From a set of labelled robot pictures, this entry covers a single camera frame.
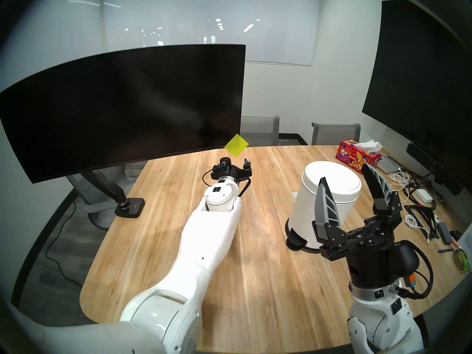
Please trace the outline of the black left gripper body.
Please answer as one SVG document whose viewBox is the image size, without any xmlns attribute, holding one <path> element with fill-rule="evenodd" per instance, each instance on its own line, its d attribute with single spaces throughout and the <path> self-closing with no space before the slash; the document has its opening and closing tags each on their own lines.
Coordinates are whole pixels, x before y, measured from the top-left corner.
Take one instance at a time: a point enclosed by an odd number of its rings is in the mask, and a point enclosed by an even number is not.
<svg viewBox="0 0 472 354">
<path fill-rule="evenodd" d="M 244 181 L 252 176 L 252 170 L 240 169 L 235 165 L 229 164 L 223 166 L 221 164 L 218 164 L 213 166 L 211 171 L 211 178 L 213 180 L 218 180 L 223 176 L 230 176 L 231 178 L 234 178 L 237 181 Z"/>
</svg>

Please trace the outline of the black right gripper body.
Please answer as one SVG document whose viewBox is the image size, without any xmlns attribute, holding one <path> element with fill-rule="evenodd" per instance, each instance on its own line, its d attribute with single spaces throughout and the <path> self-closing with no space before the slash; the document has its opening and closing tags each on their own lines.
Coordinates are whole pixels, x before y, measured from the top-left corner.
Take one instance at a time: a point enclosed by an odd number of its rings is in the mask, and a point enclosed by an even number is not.
<svg viewBox="0 0 472 354">
<path fill-rule="evenodd" d="M 349 232 L 334 223 L 320 223 L 320 253 L 329 261 L 346 259 L 351 282 L 358 288 L 375 289 L 393 282 L 388 254 L 395 244 L 394 230 L 401 215 L 374 216 Z"/>
</svg>

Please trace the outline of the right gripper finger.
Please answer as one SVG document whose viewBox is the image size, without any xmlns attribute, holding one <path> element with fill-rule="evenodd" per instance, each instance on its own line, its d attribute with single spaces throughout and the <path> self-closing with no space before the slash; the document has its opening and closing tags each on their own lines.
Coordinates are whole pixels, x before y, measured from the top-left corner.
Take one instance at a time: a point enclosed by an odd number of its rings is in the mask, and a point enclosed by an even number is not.
<svg viewBox="0 0 472 354">
<path fill-rule="evenodd" d="M 387 222 L 401 222 L 398 192 L 393 191 L 390 183 L 370 164 L 364 163 L 361 170 L 374 201 L 374 214 L 386 217 Z"/>
<path fill-rule="evenodd" d="M 347 244 L 347 235 L 340 228 L 341 222 L 336 202 L 325 177 L 322 177 L 318 184 L 314 214 L 313 229 L 318 243 L 328 248 Z"/>
</svg>

